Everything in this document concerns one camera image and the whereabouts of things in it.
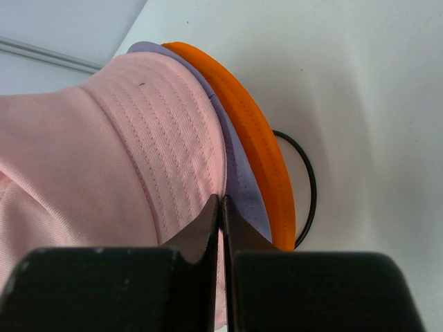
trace white wall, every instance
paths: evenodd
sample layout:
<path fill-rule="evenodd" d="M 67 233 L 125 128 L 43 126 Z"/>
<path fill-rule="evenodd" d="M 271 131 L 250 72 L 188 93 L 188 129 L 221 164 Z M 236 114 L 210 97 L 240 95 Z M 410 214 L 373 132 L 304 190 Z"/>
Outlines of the white wall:
<path fill-rule="evenodd" d="M 0 95 L 53 92 L 90 75 L 0 52 Z"/>
<path fill-rule="evenodd" d="M 1 0 L 0 36 L 108 62 L 147 0 Z"/>
<path fill-rule="evenodd" d="M 443 331 L 442 1 L 149 0 L 118 53 L 140 40 L 194 44 L 234 73 L 311 158 L 301 250 L 390 255 Z M 301 227 L 306 174 L 285 156 Z"/>

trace stitching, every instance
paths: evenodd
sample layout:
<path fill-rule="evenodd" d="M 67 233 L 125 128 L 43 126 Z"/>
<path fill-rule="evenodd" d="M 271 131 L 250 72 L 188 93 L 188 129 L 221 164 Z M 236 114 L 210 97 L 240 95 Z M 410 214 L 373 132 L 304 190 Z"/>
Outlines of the stitching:
<path fill-rule="evenodd" d="M 136 71 L 133 71 L 133 70 L 131 70 L 131 69 L 127 69 L 127 68 L 125 68 L 125 70 L 126 70 L 126 71 L 131 71 L 131 72 L 133 72 L 133 73 L 136 74 L 136 75 L 138 74 Z M 157 94 L 158 94 L 158 95 L 160 96 L 160 98 L 162 99 L 162 101 L 163 101 L 163 103 L 164 103 L 164 105 L 165 105 L 165 107 L 166 107 L 166 109 L 167 109 L 167 112 L 169 113 L 169 115 L 170 115 L 171 118 L 172 118 L 172 121 L 174 122 L 175 126 L 177 127 L 177 131 L 178 131 L 178 133 L 179 133 L 179 135 L 180 135 L 181 142 L 183 143 L 183 146 L 185 147 L 186 153 L 190 156 L 190 152 L 189 152 L 188 147 L 186 146 L 185 139 L 184 139 L 184 137 L 183 137 L 181 131 L 179 130 L 179 126 L 178 126 L 178 124 L 177 124 L 177 121 L 176 121 L 175 117 L 173 116 L 173 114 L 172 114 L 172 112 L 171 112 L 171 109 L 169 108 L 168 104 L 166 103 L 165 98 L 163 97 L 163 95 L 161 94 L 161 92 L 155 87 L 155 84 L 152 83 L 152 82 L 149 80 L 148 77 L 144 77 L 143 79 L 149 81 L 150 86 L 151 86 L 151 87 L 157 92 Z M 151 107 L 151 110 L 154 112 L 154 116 L 156 117 L 157 123 L 158 123 L 159 127 L 162 129 L 162 132 L 163 132 L 163 134 L 164 134 L 164 136 L 165 136 L 165 140 L 166 140 L 168 146 L 169 146 L 170 149 L 171 149 L 170 139 L 169 139 L 168 136 L 166 135 L 166 132 L 165 132 L 164 127 L 161 126 L 161 123 L 160 123 L 160 120 L 159 120 L 159 118 L 158 118 L 158 116 L 157 116 L 157 112 L 156 112 L 156 110 L 154 109 L 154 107 L 152 107 L 151 102 L 146 98 L 146 95 L 145 95 L 145 93 L 143 92 L 143 90 L 142 90 L 141 88 L 138 88 L 138 89 L 139 89 L 139 91 L 141 92 L 141 95 L 143 96 L 144 101 L 146 101 L 146 103 L 149 104 L 149 106 Z M 177 166 L 177 169 L 180 171 L 181 168 L 179 167 L 179 162 L 178 162 L 176 156 L 174 156 L 174 161 L 175 161 L 175 165 Z M 194 176 L 195 183 L 197 183 L 197 173 L 196 173 L 196 171 L 195 171 L 195 169 L 194 169 L 193 166 L 192 166 L 192 175 Z M 186 191 L 186 198 L 188 199 L 188 201 L 189 201 L 189 203 L 190 203 L 189 191 L 186 189 L 185 181 L 184 181 L 184 176 L 182 177 L 181 180 L 182 180 L 182 182 L 183 182 L 183 188 L 184 188 L 184 190 Z M 199 190 L 199 199 L 200 199 L 200 201 L 202 201 L 202 196 L 201 196 L 201 192 L 200 192 L 200 190 Z"/>
<path fill-rule="evenodd" d="M 198 110 L 199 115 L 201 116 L 201 118 L 204 119 L 203 112 L 201 111 L 201 109 L 200 109 L 200 108 L 198 107 L 198 105 L 197 105 L 197 101 L 195 100 L 195 95 L 194 95 L 194 93 L 189 89 L 189 86 L 186 84 L 186 82 L 183 80 L 183 78 L 180 77 L 180 76 L 178 76 L 178 75 L 177 75 L 177 74 L 176 74 L 176 73 L 175 73 L 175 72 L 174 72 L 174 71 L 173 71 L 168 65 L 165 65 L 165 64 L 163 64 L 163 65 L 164 65 L 164 66 L 166 67 L 166 69 L 168 69 L 173 75 L 175 75 L 177 78 L 179 78 L 179 79 L 183 82 L 183 85 L 187 88 L 188 92 L 189 92 L 190 95 L 192 96 L 192 101 L 193 101 L 193 103 L 194 103 L 194 105 L 195 105 L 195 108 Z M 183 100 L 180 98 L 180 96 L 179 96 L 177 90 L 171 85 L 170 81 L 166 78 L 166 76 L 162 75 L 162 73 L 156 71 L 155 69 L 153 69 L 153 68 L 150 67 L 150 66 L 143 66 L 143 67 L 148 68 L 148 69 L 154 71 L 157 75 L 159 75 L 160 77 L 162 77 L 162 78 L 167 82 L 167 84 L 170 86 L 170 88 L 174 91 L 174 94 L 177 96 L 177 98 L 180 100 L 181 106 L 182 106 L 183 108 L 185 108 L 184 103 L 183 103 Z M 188 119 L 189 119 L 189 122 L 190 122 L 190 124 L 191 124 L 192 129 L 194 130 L 195 136 L 197 137 L 197 139 L 198 139 L 198 141 L 199 141 L 199 145 L 200 145 L 200 147 L 201 147 L 201 150 L 203 151 L 203 144 L 202 144 L 202 142 L 201 142 L 201 139 L 200 139 L 199 135 L 197 134 L 197 130 L 196 130 L 195 126 L 194 126 L 194 123 L 192 122 L 192 119 L 191 119 L 191 117 L 190 117 L 190 115 L 189 115 L 188 112 L 186 112 L 186 115 L 187 115 L 187 117 L 188 117 Z M 204 129 L 205 129 L 206 135 L 209 137 L 208 125 L 206 124 L 206 121 L 203 121 L 203 122 L 204 122 Z M 211 156 L 214 155 L 214 147 L 213 147 L 213 141 L 212 141 L 212 140 L 210 140 L 210 155 L 211 155 Z M 208 162 L 208 159 L 206 158 L 206 155 L 204 155 L 204 158 L 205 158 L 205 162 L 206 162 L 206 170 L 207 170 L 207 172 L 210 174 L 210 172 L 209 172 L 209 166 L 208 166 L 208 165 L 209 165 L 209 162 Z M 209 176 L 209 179 L 210 179 L 211 190 L 212 190 L 212 192 L 214 192 L 215 187 L 214 187 L 214 184 L 213 184 L 213 180 L 212 180 L 212 178 L 211 178 L 210 176 Z M 223 170 L 223 179 L 226 179 L 225 170 Z"/>
<path fill-rule="evenodd" d="M 6 194 L 6 190 L 8 189 L 8 187 L 9 187 L 9 185 L 10 185 L 11 183 L 12 183 L 12 180 L 9 179 L 9 182 L 6 183 L 5 187 L 4 187 L 3 190 L 1 191 L 1 194 L 0 194 L 0 202 L 1 202 L 1 200 L 3 199 L 3 197 L 5 196 L 5 194 Z"/>
<path fill-rule="evenodd" d="M 129 70 L 128 68 L 125 68 L 125 71 L 131 71 L 131 72 L 133 72 L 133 73 L 135 73 L 135 74 L 138 74 L 136 71 Z M 119 75 L 119 74 L 117 74 L 117 73 L 112 73 L 112 75 L 116 76 L 117 78 L 124 79 L 124 80 L 128 81 L 130 84 L 134 84 L 134 85 L 137 86 L 137 84 L 131 82 L 131 81 L 130 81 L 127 77 L 125 77 L 124 75 Z M 146 123 L 146 119 L 145 119 L 145 117 L 143 116 L 143 114 L 140 112 L 140 109 L 135 105 L 135 103 L 134 103 L 134 99 L 132 99 L 132 97 L 129 95 L 129 93 L 128 93 L 126 90 L 124 90 L 123 86 L 121 86 L 119 83 L 117 83 L 117 81 L 112 81 L 112 82 L 116 83 L 116 84 L 117 84 L 117 85 L 118 85 L 118 86 L 119 86 L 119 87 L 125 92 L 125 94 L 129 97 L 129 99 L 131 100 L 132 106 L 133 106 L 134 108 L 137 109 L 137 112 L 138 112 L 139 116 L 142 118 L 142 121 L 143 121 L 143 124 L 145 125 L 145 128 L 149 131 L 149 133 L 150 133 L 150 135 L 151 135 L 151 137 L 152 137 L 152 140 L 154 141 L 155 150 L 156 150 L 156 152 L 157 152 L 157 153 L 159 154 L 159 156 L 160 156 L 161 162 L 162 162 L 162 164 L 163 164 L 163 171 L 164 171 L 164 174 L 166 175 L 166 178 L 167 178 L 167 180 L 168 180 L 168 185 L 169 185 L 169 188 L 170 188 L 170 191 L 171 191 L 171 194 L 172 194 L 172 200 L 174 201 L 174 209 L 175 209 L 175 212 L 176 212 L 177 221 L 179 221 L 180 218 L 179 218 L 178 205 L 177 205 L 177 201 L 176 201 L 176 199 L 175 199 L 174 192 L 173 192 L 173 190 L 172 190 L 172 184 L 171 184 L 170 178 L 169 178 L 169 176 L 168 176 L 168 173 L 167 173 L 166 170 L 165 170 L 165 169 L 166 169 L 166 166 L 165 166 L 165 160 L 164 160 L 164 158 L 163 158 L 163 157 L 161 156 L 161 154 L 160 154 L 159 148 L 157 147 L 157 144 L 156 144 L 156 140 L 154 139 L 154 136 L 152 135 L 152 131 L 151 131 L 150 128 L 148 127 L 148 125 L 147 125 L 147 123 Z M 149 81 L 149 83 L 150 83 L 151 86 L 154 87 L 154 89 L 156 90 L 156 92 L 157 92 L 158 94 L 160 94 L 160 92 L 155 88 L 155 86 L 152 84 L 152 82 Z M 151 102 L 150 102 L 149 100 L 146 99 L 145 94 L 143 93 L 143 91 L 140 89 L 139 86 L 138 86 L 138 90 L 141 92 L 144 101 L 146 101 L 146 103 L 149 104 L 151 110 L 153 111 L 153 114 L 154 114 L 154 116 L 155 116 L 155 118 L 156 118 L 157 124 L 159 125 L 159 127 L 161 128 L 161 131 L 162 131 L 163 135 L 165 136 L 165 141 L 166 141 L 166 143 L 168 144 L 168 147 L 170 148 L 170 151 L 172 151 L 172 147 L 171 147 L 171 144 L 170 144 L 170 140 L 169 140 L 168 137 L 166 136 L 165 129 L 163 128 L 163 126 L 162 126 L 161 123 L 160 123 L 160 120 L 159 120 L 159 118 L 158 118 L 158 116 L 157 116 L 157 114 L 156 114 L 156 110 L 152 107 Z M 178 162 L 178 160 L 177 160 L 177 157 L 176 157 L 175 155 L 173 155 L 173 157 L 174 157 L 174 162 L 175 162 L 175 165 L 176 165 L 176 167 L 177 167 L 177 170 L 180 172 L 180 167 L 179 167 L 179 162 Z M 188 189 L 187 189 L 186 186 L 185 186 L 184 178 L 182 177 L 181 180 L 182 180 L 182 183 L 183 183 L 184 191 L 185 191 L 185 193 L 186 193 L 186 198 L 187 198 L 188 202 L 190 203 L 190 195 L 189 195 L 189 191 L 188 191 Z M 190 204 L 188 205 L 188 214 L 189 214 L 189 216 L 191 217 Z"/>
<path fill-rule="evenodd" d="M 123 86 L 121 86 L 121 85 L 120 85 L 118 82 L 116 82 L 116 81 L 110 80 L 109 78 L 108 78 L 108 80 L 109 80 L 110 82 L 113 82 L 113 83 L 116 84 L 120 89 L 123 90 L 123 92 L 124 92 L 124 93 L 129 97 L 129 99 L 131 100 L 132 106 L 133 106 L 134 108 L 137 109 L 138 114 L 140 115 L 140 109 L 134 104 L 134 100 L 133 100 L 132 97 L 128 94 L 128 92 L 126 92 L 126 90 L 124 90 Z M 132 128 L 132 131 L 133 131 L 134 134 L 136 135 L 137 142 L 138 142 L 138 143 L 140 144 L 140 146 L 141 146 L 141 149 L 142 149 L 142 151 L 143 151 L 143 155 L 145 156 L 146 163 L 148 164 L 148 168 L 149 168 L 149 170 L 150 170 L 150 173 L 151 173 L 151 176 L 152 176 L 152 180 L 153 180 L 153 182 L 154 182 L 154 185 L 155 185 L 155 188 L 156 188 L 156 191 L 157 191 L 157 198 L 159 199 L 159 203 L 160 203 L 160 206 L 161 206 L 161 216 L 163 217 L 163 223 L 162 223 L 162 226 L 163 226 L 163 234 L 165 234 L 165 233 L 166 233 L 166 228 L 165 228 L 165 224 L 164 224 L 164 223 L 166 222 L 165 208 L 164 208 L 165 205 L 164 205 L 163 200 L 161 199 L 161 195 L 160 195 L 160 191 L 159 191 L 159 186 L 158 186 L 158 183 L 157 183 L 157 181 L 156 181 L 156 179 L 155 179 L 155 176 L 154 176 L 154 171 L 152 170 L 152 166 L 150 165 L 150 162 L 149 162 L 148 159 L 147 159 L 147 152 L 146 152 L 146 149 L 144 148 L 144 146 L 143 146 L 143 144 L 142 144 L 142 142 L 141 142 L 140 136 L 138 136 L 137 131 L 135 130 L 134 124 L 133 124 L 132 121 L 129 119 L 129 116 L 127 115 L 127 112 L 126 112 L 125 108 L 124 108 L 123 105 L 120 103 L 120 100 L 117 98 L 116 94 L 115 94 L 113 91 L 108 90 L 108 92 L 112 95 L 112 97 L 114 97 L 114 100 L 117 101 L 117 103 L 120 105 L 120 109 L 121 109 L 121 110 L 123 111 L 123 113 L 125 114 L 126 119 L 128 119 L 128 122 L 129 122 L 129 124 L 131 125 L 131 128 Z M 163 158 L 161 158 L 161 161 L 162 161 L 162 163 L 163 163 L 163 171 L 164 171 L 165 163 L 164 163 Z M 167 175 L 167 174 L 166 174 L 166 178 L 167 178 L 167 180 L 168 180 L 168 185 L 169 185 L 169 188 L 170 188 L 170 191 L 171 191 L 171 194 L 172 194 L 172 199 L 173 199 L 173 201 L 174 201 L 174 209 L 175 209 L 175 211 L 176 211 L 176 213 L 177 213 L 177 216 L 178 216 L 178 212 L 177 212 L 177 202 L 175 201 L 174 193 L 173 193 L 173 191 L 172 191 L 172 186 L 171 186 L 171 183 L 170 183 L 170 181 L 169 181 L 169 178 L 168 178 L 168 175 Z"/>
<path fill-rule="evenodd" d="M 103 79 L 100 77 L 100 75 L 97 75 L 95 78 L 96 78 L 97 80 L 103 80 Z M 109 91 L 108 88 L 105 88 L 105 87 L 104 87 L 104 89 L 105 89 L 108 93 L 110 93 L 110 91 Z M 132 162 L 132 165 L 134 166 L 134 169 L 135 169 L 135 171 L 136 171 L 137 177 L 138 177 L 138 179 L 139 179 L 139 181 L 140 181 L 140 183 L 141 183 L 141 186 L 142 186 L 142 188 L 143 188 L 143 192 L 145 193 L 145 198 L 146 198 L 146 200 L 147 200 L 147 204 L 149 205 L 149 207 L 150 207 L 150 209 L 151 209 L 151 211 L 152 211 L 152 213 L 153 213 L 153 212 L 155 211 L 155 209 L 154 209 L 154 204 L 153 204 L 153 202 L 152 202 L 152 199 L 150 199 L 150 195 L 149 195 L 149 192 L 148 192 L 148 190 L 147 190 L 146 182 L 143 180 L 143 176 L 141 175 L 141 171 L 140 171 L 140 169 L 138 168 L 138 166 L 137 166 L 137 164 L 136 164 L 136 161 L 135 161 L 135 159 L 134 159 L 134 156 L 132 155 L 132 153 L 131 153 L 131 151 L 130 151 L 130 149 L 129 149 L 129 145 L 128 145 L 126 139 L 125 139 L 125 136 L 123 135 L 123 132 L 121 131 L 121 128 L 117 125 L 117 124 L 118 124 L 118 121 L 116 120 L 116 118 L 115 118 L 114 115 L 112 114 L 111 108 L 108 106 L 108 104 L 107 104 L 107 103 L 106 103 L 106 102 L 105 102 L 105 101 L 104 101 L 99 95 L 95 95 L 95 96 L 94 96 L 94 95 L 93 95 L 92 93 L 90 93 L 90 92 L 87 92 L 87 93 L 88 93 L 88 94 L 89 94 L 89 95 L 90 95 L 90 96 L 91 96 L 96 102 L 97 102 L 97 100 L 96 100 L 97 98 L 100 99 L 101 103 L 97 102 L 97 104 L 98 104 L 98 105 L 103 104 L 103 105 L 105 106 L 105 108 L 108 110 L 108 112 L 106 112 L 106 111 L 100 106 L 100 108 L 102 109 L 103 113 L 104 113 L 106 116 L 111 116 L 111 118 L 113 119 L 113 121 L 114 121 L 114 126 L 115 126 L 114 129 L 118 132 L 118 134 L 119 134 L 119 136 L 120 136 L 120 139 L 122 140 L 122 142 L 123 142 L 123 144 L 124 144 L 124 146 L 125 146 L 126 152 L 127 152 L 128 156 L 129 156 L 131 162 Z M 134 126 L 132 125 L 131 120 L 128 118 L 128 116 L 127 116 L 125 110 L 123 109 L 122 104 L 116 99 L 116 96 L 115 96 L 114 94 L 113 94 L 113 97 L 114 97 L 114 99 L 119 103 L 121 110 L 123 110 L 123 112 L 125 113 L 126 119 L 127 119 L 128 122 L 130 123 L 130 125 L 131 125 L 133 131 L 135 132 L 135 130 L 134 130 Z M 158 196 L 158 198 L 159 198 L 159 201 L 161 202 L 159 188 L 158 188 L 158 186 L 157 186 L 157 184 L 156 184 L 155 179 L 154 179 L 154 184 L 155 184 L 155 187 L 156 187 L 157 196 Z M 163 206 L 162 206 L 162 205 L 161 205 L 161 212 L 162 212 L 162 216 L 163 216 L 163 218 L 164 218 Z M 159 231 L 159 229 L 158 229 L 159 220 L 158 220 L 158 217 L 157 217 L 156 214 L 153 215 L 153 219 L 157 219 L 157 220 L 156 220 L 157 222 L 154 222 L 154 227 L 155 227 L 155 230 L 156 230 L 157 241 L 159 241 L 159 239 L 160 239 L 160 231 Z"/>

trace black elastic band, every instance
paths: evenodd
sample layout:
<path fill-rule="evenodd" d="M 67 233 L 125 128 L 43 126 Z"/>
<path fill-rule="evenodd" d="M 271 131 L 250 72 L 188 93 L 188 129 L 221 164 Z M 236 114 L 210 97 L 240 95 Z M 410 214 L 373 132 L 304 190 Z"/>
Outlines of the black elastic band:
<path fill-rule="evenodd" d="M 307 170 L 307 175 L 309 177 L 309 184 L 311 185 L 311 205 L 309 206 L 309 214 L 307 215 L 306 224 L 300 233 L 300 236 L 296 239 L 296 245 L 294 249 L 296 249 L 305 239 L 307 233 L 309 232 L 309 229 L 311 228 L 312 221 L 314 220 L 314 215 L 316 213 L 316 207 L 317 207 L 317 183 L 316 183 L 316 177 L 314 175 L 314 169 L 312 168 L 311 162 L 309 161 L 306 153 L 303 151 L 302 147 L 293 140 L 290 136 L 288 136 L 285 133 L 282 133 L 281 131 L 273 130 L 274 135 L 283 138 L 286 140 L 290 145 L 293 146 L 295 150 L 297 150 L 298 154 L 300 154 L 300 157 L 302 157 L 303 162 L 305 163 L 305 167 Z"/>

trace pink bucket hat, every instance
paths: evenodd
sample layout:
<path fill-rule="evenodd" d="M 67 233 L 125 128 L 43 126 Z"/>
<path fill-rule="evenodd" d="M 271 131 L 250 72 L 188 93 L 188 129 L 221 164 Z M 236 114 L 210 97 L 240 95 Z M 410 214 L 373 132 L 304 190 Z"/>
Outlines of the pink bucket hat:
<path fill-rule="evenodd" d="M 0 96 L 0 288 L 34 248 L 162 244 L 225 188 L 215 110 L 170 57 L 127 54 L 77 87 Z"/>

